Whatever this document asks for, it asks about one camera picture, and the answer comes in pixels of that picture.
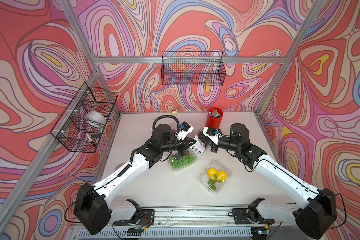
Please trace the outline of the white sticker sheet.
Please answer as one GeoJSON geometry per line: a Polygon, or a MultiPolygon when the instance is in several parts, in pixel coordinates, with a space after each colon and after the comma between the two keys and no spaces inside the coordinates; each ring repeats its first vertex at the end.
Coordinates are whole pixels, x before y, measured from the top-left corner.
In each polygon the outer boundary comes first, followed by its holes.
{"type": "Polygon", "coordinates": [[[190,147],[190,149],[194,152],[194,154],[199,156],[206,150],[206,145],[199,139],[198,136],[195,136],[194,140],[196,142],[190,147]]]}

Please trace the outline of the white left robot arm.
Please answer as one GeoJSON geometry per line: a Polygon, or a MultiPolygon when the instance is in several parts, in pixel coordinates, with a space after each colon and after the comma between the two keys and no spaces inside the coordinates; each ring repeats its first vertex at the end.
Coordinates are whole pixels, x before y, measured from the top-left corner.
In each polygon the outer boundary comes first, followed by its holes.
{"type": "Polygon", "coordinates": [[[175,132],[167,124],[153,127],[151,137],[133,150],[130,160],[120,169],[93,186],[83,184],[74,202],[73,214],[91,235],[99,233],[109,222],[136,223],[141,216],[140,206],[128,199],[120,205],[113,200],[138,175],[159,162],[166,152],[184,152],[195,144],[188,137],[194,127],[183,122],[175,132]]]}

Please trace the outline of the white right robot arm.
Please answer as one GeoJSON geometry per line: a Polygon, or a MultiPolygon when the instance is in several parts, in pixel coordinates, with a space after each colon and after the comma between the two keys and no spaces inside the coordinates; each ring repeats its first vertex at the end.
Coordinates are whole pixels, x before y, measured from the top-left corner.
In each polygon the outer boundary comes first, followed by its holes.
{"type": "Polygon", "coordinates": [[[218,149],[234,152],[234,157],[249,172],[257,172],[292,198],[291,204],[266,203],[257,198],[247,208],[247,219],[253,222],[278,220],[297,226],[312,239],[319,240],[337,219],[336,195],[327,188],[322,190],[306,183],[278,164],[263,149],[250,142],[250,131],[244,124],[231,125],[230,134],[205,127],[198,133],[199,139],[210,146],[213,153],[218,149]]]}

